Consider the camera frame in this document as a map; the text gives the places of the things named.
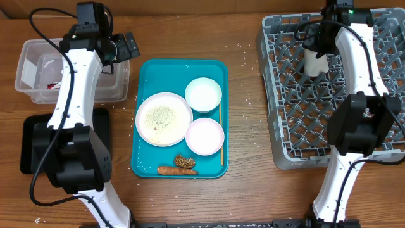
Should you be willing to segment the white cup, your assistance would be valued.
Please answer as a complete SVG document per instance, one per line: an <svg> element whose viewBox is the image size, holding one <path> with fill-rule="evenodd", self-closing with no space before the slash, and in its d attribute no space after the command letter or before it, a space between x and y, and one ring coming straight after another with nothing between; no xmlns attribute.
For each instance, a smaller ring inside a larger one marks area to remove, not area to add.
<svg viewBox="0 0 405 228"><path fill-rule="evenodd" d="M316 57L317 52L309 49L304 50L304 73L310 77L317 77L320 73L329 71L327 56Z"/></svg>

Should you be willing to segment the red snack wrapper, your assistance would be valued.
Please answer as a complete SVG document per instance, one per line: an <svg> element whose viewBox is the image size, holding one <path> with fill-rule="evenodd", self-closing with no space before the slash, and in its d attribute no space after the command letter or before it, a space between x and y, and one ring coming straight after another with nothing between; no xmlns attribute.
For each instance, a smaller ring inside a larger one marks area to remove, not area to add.
<svg viewBox="0 0 405 228"><path fill-rule="evenodd" d="M55 83L47 85L48 89L59 89L60 87L61 87L61 82L55 82Z"/></svg>

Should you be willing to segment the pale green bowl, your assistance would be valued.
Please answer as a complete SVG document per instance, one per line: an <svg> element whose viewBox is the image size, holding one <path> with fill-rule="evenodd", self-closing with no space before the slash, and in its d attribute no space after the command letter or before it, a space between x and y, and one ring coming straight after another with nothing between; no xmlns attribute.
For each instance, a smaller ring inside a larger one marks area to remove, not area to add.
<svg viewBox="0 0 405 228"><path fill-rule="evenodd" d="M207 77L191 81L185 89L185 100L195 111L208 113L221 102L222 89L217 82Z"/></svg>

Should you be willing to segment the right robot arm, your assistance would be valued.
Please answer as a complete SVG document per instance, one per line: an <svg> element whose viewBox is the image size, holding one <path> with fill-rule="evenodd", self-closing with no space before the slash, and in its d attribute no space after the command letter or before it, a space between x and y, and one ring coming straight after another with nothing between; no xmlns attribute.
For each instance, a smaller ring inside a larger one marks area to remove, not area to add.
<svg viewBox="0 0 405 228"><path fill-rule="evenodd" d="M327 54L340 55L346 98L327 124L331 158L321 190L306 217L306 227L359 227L346 219L346 205L359 171L384 142L401 100L390 96L380 75L373 47L370 9L352 1L327 1L322 19L297 26L294 39L303 42L304 71L311 77L327 70Z"/></svg>

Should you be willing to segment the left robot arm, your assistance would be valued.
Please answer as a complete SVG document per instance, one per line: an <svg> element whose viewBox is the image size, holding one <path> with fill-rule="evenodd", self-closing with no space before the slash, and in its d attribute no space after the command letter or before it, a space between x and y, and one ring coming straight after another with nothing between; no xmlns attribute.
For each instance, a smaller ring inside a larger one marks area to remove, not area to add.
<svg viewBox="0 0 405 228"><path fill-rule="evenodd" d="M99 227L137 227L111 183L111 153L94 131L93 108L103 68L140 53L132 33L113 32L113 16L104 4L78 3L75 18L55 46L63 57L56 107L45 127L34 128L37 170L66 192L67 201L84 203Z"/></svg>

